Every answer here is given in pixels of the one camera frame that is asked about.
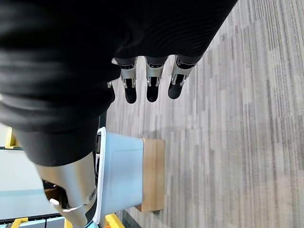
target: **yellow metal bar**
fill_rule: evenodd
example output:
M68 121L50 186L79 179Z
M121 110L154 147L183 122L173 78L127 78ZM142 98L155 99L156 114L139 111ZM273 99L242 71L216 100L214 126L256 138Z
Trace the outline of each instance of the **yellow metal bar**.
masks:
M17 218L11 225L11 228L19 228L21 222L27 222L28 218Z
M110 214L105 216L106 228L125 228L124 225L119 221L118 217L115 214Z
M13 134L13 129L11 127L9 127L8 136L7 136L6 142L5 142L5 148L14 149L14 147L16 147L16 146L18 146L16 136L14 136L14 134Z
M73 228L73 224L65 218L65 228Z

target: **white surface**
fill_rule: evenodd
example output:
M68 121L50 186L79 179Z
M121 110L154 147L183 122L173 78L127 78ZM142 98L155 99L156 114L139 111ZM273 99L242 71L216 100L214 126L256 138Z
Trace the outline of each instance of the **white surface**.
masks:
M57 211L49 204L42 182L23 151L0 150L0 219Z
M0 150L0 191L43 189L34 164L23 151Z

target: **white plastic bin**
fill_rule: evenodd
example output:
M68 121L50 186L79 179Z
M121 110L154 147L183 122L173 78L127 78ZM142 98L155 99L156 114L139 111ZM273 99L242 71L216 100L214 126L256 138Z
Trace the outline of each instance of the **white plastic bin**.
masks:
M143 200L142 139L108 133L104 127L97 134L101 134L101 146L95 223Z

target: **striped carpet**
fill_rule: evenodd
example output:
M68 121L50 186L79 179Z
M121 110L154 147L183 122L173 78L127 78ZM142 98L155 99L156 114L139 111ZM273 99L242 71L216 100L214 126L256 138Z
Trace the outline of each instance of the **striped carpet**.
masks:
M187 80L137 101L122 82L107 129L166 140L166 208L128 213L143 228L304 227L304 1L241 0Z

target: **robotic hand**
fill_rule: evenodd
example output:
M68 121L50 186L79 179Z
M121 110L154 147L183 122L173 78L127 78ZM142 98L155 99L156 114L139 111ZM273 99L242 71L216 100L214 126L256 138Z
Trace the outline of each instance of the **robotic hand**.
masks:
M114 100L110 82L121 73L134 103L136 57L145 56L154 102L176 55L168 95L177 98L236 1L0 1L0 122L15 129L70 222L86 226L95 213L96 132Z

